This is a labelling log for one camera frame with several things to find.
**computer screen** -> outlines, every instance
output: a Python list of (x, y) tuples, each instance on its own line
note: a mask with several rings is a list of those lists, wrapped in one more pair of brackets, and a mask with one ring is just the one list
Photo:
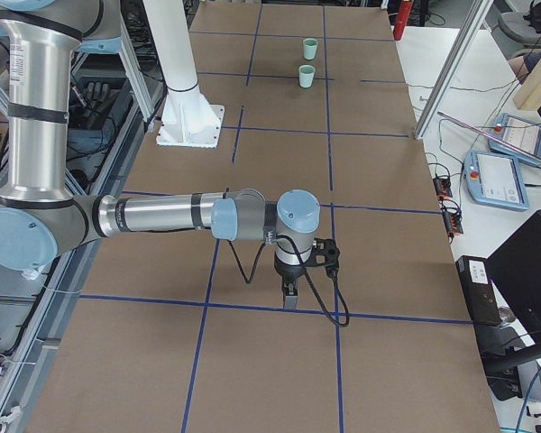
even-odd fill
[(541, 210), (485, 263), (487, 273), (535, 342), (541, 341)]

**small cup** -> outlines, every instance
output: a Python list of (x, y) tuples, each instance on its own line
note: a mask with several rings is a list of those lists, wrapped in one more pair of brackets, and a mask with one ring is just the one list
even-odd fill
[(315, 58), (316, 47), (318, 47), (318, 42), (315, 38), (303, 39), (303, 57), (305, 60), (312, 60)]
[(298, 68), (298, 83), (302, 88), (310, 88), (315, 77), (315, 67), (303, 65)]

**white table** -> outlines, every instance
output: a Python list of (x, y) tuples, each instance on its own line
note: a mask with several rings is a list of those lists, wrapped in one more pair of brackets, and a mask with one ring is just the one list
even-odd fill
[[(402, 40), (397, 42), (397, 47), (405, 80), (409, 85), (432, 87), (435, 84), (457, 32), (457, 29), (419, 27), (408, 27), (405, 30)], [(452, 87), (496, 88), (510, 83), (514, 77), (489, 32), (481, 30), (460, 66)], [(467, 124), (475, 126), (491, 124), (493, 118), (490, 118), (491, 112), (510, 87), (507, 86), (490, 92), (451, 88), (440, 106), (440, 111)], [(409, 88), (411, 103), (417, 118), (425, 105), (425, 99), (428, 98), (430, 93), (430, 88)], [(501, 112), (517, 114), (537, 122), (541, 121), (537, 112), (517, 110), (512, 97), (503, 106)], [(427, 152), (436, 155), (439, 162), (447, 166), (452, 174), (458, 173), (461, 164), (439, 150), (438, 125), (440, 118), (440, 116), (436, 115), (431, 127), (426, 132), (424, 137), (425, 148)], [(441, 123), (441, 136), (443, 138), (443, 148), (458, 159), (463, 160), (465, 154), (471, 148), (476, 134), (445, 121)], [(473, 149), (488, 150), (486, 139), (480, 137)], [(427, 158), (429, 161), (435, 160), (431, 155), (428, 155)], [(435, 172), (435, 167), (430, 166), (430, 169), (433, 173)], [(526, 183), (541, 184), (541, 170), (529, 168), (522, 164), (521, 171)], [(541, 189), (527, 189), (530, 209), (526, 212), (487, 207), (472, 202), (464, 184), (459, 189), (459, 177), (453, 178), (452, 189), (454, 199), (461, 205), (463, 210), (464, 231), (464, 235), (457, 236), (452, 243), (455, 260), (463, 254), (489, 257), (537, 209), (541, 209)], [(499, 294), (498, 296), (498, 303), (501, 305), (504, 300)], [(520, 324), (516, 324), (516, 328), (519, 334), (526, 332)], [(529, 337), (525, 339), (525, 342), (528, 345), (533, 343)], [(515, 428), (522, 402), (517, 398), (500, 402), (493, 397), (493, 404), (502, 427)], [(529, 408), (534, 413), (541, 412), (541, 404), (530, 402)], [(525, 416), (522, 427), (535, 431), (536, 424), (541, 424), (541, 418), (534, 419)]]

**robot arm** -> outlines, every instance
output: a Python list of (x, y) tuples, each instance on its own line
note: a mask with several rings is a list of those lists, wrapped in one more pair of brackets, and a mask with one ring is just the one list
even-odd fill
[[(175, 4), (184, 14), (182, 3)], [(159, 15), (155, 2), (147, 2), (150, 5), (149, 16)], [(309, 279), (306, 267), (325, 266), (335, 283), (338, 250), (332, 241), (328, 246), (316, 242), (320, 206), (303, 190), (289, 191), (276, 203), (252, 189), (159, 198), (70, 195), (64, 188), (70, 59), (84, 37), (120, 35), (119, 1), (0, 0), (0, 6), (0, 24), (11, 43), (9, 171), (0, 189), (1, 265), (37, 268), (82, 244), (122, 232), (210, 228), (218, 239), (276, 244), (275, 269), (289, 308), (296, 305), (297, 279)], [(188, 38), (186, 21), (182, 25)], [(176, 62), (169, 51), (168, 62), (190, 65), (189, 73), (179, 75), (194, 83), (189, 41), (179, 44), (187, 46), (173, 50), (184, 61)], [(165, 79), (172, 96), (167, 109), (178, 110), (175, 124), (194, 120), (188, 114), (198, 115), (208, 107), (197, 84), (181, 91), (176, 79)], [(195, 110), (190, 102), (189, 109), (182, 108), (193, 98), (203, 105)], [(200, 127), (190, 122), (182, 130), (192, 133)], [(167, 132), (174, 138), (178, 133)], [(320, 263), (318, 256), (324, 257)]]

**grid line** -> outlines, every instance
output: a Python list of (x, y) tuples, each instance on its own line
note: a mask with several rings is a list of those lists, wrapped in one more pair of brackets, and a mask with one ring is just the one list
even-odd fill
[[(236, 126), (223, 126), (223, 129), (236, 129)], [(331, 135), (355, 135), (361, 137), (394, 137), (394, 138), (408, 138), (407, 134), (378, 134), (378, 133), (338, 133), (331, 131), (305, 131), (304, 129), (280, 129), (280, 128), (262, 128), (258, 126), (243, 126), (244, 130), (250, 131), (266, 131), (274, 133), (297, 133), (297, 134), (331, 134)]]
[(333, 153), (331, 147), (331, 110), (328, 98), (328, 59), (326, 54), (326, 12), (323, 6), (323, 45), (325, 51), (325, 97), (326, 97), (326, 134), (328, 141), (328, 186), (331, 191), (334, 190), (333, 181)]
[(249, 62), (249, 71), (248, 71), (248, 75), (246, 76), (246, 87), (249, 87), (249, 82), (251, 81), (252, 61), (254, 60), (254, 50), (256, 49), (256, 40), (259, 36), (259, 27), (261, 25), (261, 16), (262, 16), (262, 7), (263, 7), (263, 4), (261, 4), (261, 7), (259, 8), (259, 18), (256, 22), (256, 30), (254, 31), (254, 41), (252, 41), (251, 61)]
[[(283, 314), (303, 314), (311, 316), (321, 316), (323, 311), (318, 309), (279, 309), (274, 307), (263, 307), (260, 305), (238, 305), (238, 304), (224, 304), (221, 302), (195, 302), (188, 300), (176, 300), (176, 299), (153, 299), (153, 298), (135, 298), (127, 296), (112, 296), (112, 295), (80, 295), (81, 299), (91, 300), (108, 300), (112, 302), (139, 302), (147, 304), (170, 304), (180, 305), (182, 307), (197, 307), (210, 309), (241, 309), (247, 311), (264, 311), (269, 313), (283, 313)], [(423, 322), (423, 323), (440, 323), (447, 325), (472, 325), (471, 320), (460, 320), (455, 318), (416, 318), (413, 316), (392, 316), (386, 314), (371, 314), (371, 313), (349, 313), (351, 318), (369, 318), (376, 320), (392, 320), (398, 322)]]
[[(336, 241), (336, 224), (335, 224), (335, 207), (331, 202), (331, 236)], [(333, 287), (333, 295), (335, 297), (335, 318), (340, 321), (339, 315), (339, 298), (335, 287)], [(341, 328), (335, 327), (335, 350), (336, 350), (336, 387), (338, 398), (338, 415), (339, 415), (339, 431), (344, 433), (344, 396), (343, 396), (343, 358), (341, 354)]]
[(244, 114), (244, 106), (241, 106), (241, 115), (238, 118), (238, 127), (236, 128), (236, 136), (234, 137), (233, 157), (231, 158), (231, 162), (233, 164), (234, 164), (234, 161), (236, 161), (236, 152), (238, 151), (238, 141), (241, 136), (241, 126), (243, 125), (243, 114)]
[[(198, 75), (220, 75), (220, 76), (230, 76), (230, 77), (249, 77), (249, 74), (241, 74), (239, 72), (197, 72)], [(250, 77), (255, 78), (289, 78), (289, 79), (298, 79), (294, 75), (264, 75), (264, 74), (250, 74)]]
[[(137, 196), (151, 196), (151, 197), (167, 197), (172, 196), (168, 192), (147, 192), (147, 191), (130, 191), (125, 190), (123, 194), (133, 194)], [(331, 203), (321, 204), (321, 207), (333, 207), (335, 209), (358, 209), (358, 210), (372, 210), (375, 212), (399, 212), (408, 214), (426, 214), (426, 215), (442, 215), (440, 210), (424, 210), (424, 209), (403, 209), (400, 207), (374, 207), (374, 206), (355, 206), (355, 205), (336, 205)]]
[(182, 419), (182, 427), (180, 428), (181, 433), (186, 433), (187, 431), (187, 425), (188, 425), (188, 415), (190, 413), (190, 404), (192, 402), (192, 394), (195, 387), (195, 380), (197, 378), (197, 369), (198, 369), (198, 358), (200, 357), (200, 349), (202, 346), (202, 340), (203, 336), (205, 334), (205, 327), (206, 327), (206, 315), (208, 313), (208, 301), (210, 300), (210, 292), (213, 287), (213, 278), (215, 276), (215, 267), (216, 267), (216, 259), (218, 257), (218, 246), (220, 245), (220, 241), (217, 239), (215, 243), (215, 252), (213, 254), (213, 262), (210, 267), (210, 275), (208, 277), (208, 287), (206, 288), (206, 296), (205, 296), (205, 306), (203, 307), (202, 311), (202, 318), (200, 319), (200, 331), (198, 332), (198, 341), (197, 341), (197, 349), (195, 351), (195, 359), (192, 364), (192, 373), (190, 375), (190, 384), (188, 385), (188, 394), (187, 394), (187, 404), (184, 409), (184, 417)]
[[(201, 34), (223, 34), (223, 35), (235, 35), (235, 36), (259, 36), (264, 38), (316, 38), (321, 39), (324, 36), (312, 35), (308, 36), (294, 36), (292, 34), (271, 34), (271, 33), (242, 33), (242, 32), (209, 32), (204, 30), (191, 30), (190, 33), (201, 33)], [(343, 38), (330, 36), (327, 39), (332, 39), (336, 41), (371, 41), (371, 42), (394, 42), (392, 39), (375, 39), (375, 38)]]

